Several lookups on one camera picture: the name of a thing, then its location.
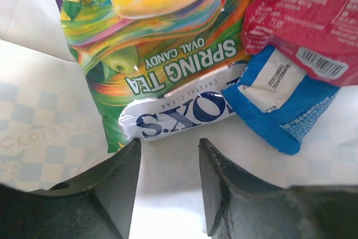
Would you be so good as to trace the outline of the green spring tea candy packet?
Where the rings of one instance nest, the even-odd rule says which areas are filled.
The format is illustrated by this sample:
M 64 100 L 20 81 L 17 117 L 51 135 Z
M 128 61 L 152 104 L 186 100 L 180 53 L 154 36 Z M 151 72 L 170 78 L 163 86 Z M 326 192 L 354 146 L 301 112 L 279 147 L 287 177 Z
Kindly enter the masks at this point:
M 241 32 L 253 1 L 61 0 L 110 152 L 233 114 L 222 90 L 250 59 Z

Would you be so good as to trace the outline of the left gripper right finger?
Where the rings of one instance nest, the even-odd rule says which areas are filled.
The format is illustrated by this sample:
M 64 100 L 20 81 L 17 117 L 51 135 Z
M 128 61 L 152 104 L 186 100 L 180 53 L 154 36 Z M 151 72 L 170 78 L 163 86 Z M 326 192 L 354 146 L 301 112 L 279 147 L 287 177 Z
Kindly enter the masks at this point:
M 199 141 L 207 234 L 211 238 L 356 238 L 357 186 L 281 188 Z

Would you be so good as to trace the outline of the blue checkered paper bag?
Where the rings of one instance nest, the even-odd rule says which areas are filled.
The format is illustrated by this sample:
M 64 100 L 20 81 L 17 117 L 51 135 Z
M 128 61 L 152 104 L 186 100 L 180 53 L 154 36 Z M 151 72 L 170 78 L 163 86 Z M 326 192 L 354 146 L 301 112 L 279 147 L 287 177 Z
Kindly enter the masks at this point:
M 298 154 L 237 116 L 144 142 L 131 238 L 206 238 L 198 144 L 272 184 L 357 184 L 357 87 L 343 88 Z M 55 0 L 1 0 L 1 181 L 48 189 L 108 157 L 101 117 L 72 58 Z

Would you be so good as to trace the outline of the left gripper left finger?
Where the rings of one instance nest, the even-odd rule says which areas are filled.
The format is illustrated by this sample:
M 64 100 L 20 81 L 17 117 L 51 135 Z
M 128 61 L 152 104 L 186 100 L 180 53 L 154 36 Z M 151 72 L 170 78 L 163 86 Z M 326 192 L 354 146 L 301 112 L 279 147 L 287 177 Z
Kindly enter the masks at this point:
M 1 185 L 1 238 L 128 238 L 140 140 L 48 190 Z

